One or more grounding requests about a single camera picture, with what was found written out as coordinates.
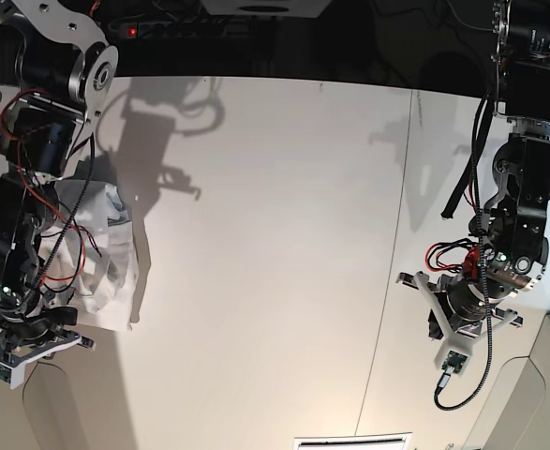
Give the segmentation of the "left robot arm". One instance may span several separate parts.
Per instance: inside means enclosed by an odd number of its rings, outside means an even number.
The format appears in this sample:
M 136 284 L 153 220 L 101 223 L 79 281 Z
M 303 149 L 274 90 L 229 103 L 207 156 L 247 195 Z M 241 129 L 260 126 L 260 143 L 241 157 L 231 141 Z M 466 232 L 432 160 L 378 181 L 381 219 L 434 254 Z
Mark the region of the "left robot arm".
M 426 271 L 398 277 L 430 308 L 444 378 L 466 368 L 477 342 L 522 324 L 500 303 L 530 291 L 548 260 L 550 1 L 496 2 L 494 30 L 495 86 L 477 109 L 469 163 L 442 213 L 451 217 L 468 194 L 468 236 L 435 244 Z

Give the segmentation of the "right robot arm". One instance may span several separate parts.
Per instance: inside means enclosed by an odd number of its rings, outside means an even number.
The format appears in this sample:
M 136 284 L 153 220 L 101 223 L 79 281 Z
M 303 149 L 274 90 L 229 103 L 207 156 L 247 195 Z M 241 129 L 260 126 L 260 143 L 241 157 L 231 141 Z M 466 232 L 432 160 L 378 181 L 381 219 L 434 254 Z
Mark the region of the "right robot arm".
M 17 388 L 30 364 L 94 345 L 75 329 L 77 310 L 56 301 L 52 256 L 39 250 L 50 227 L 60 237 L 79 229 L 77 207 L 63 207 L 55 185 L 95 146 L 119 52 L 90 13 L 58 1 L 0 1 L 0 25 L 22 34 L 19 90 L 0 94 L 0 381 Z

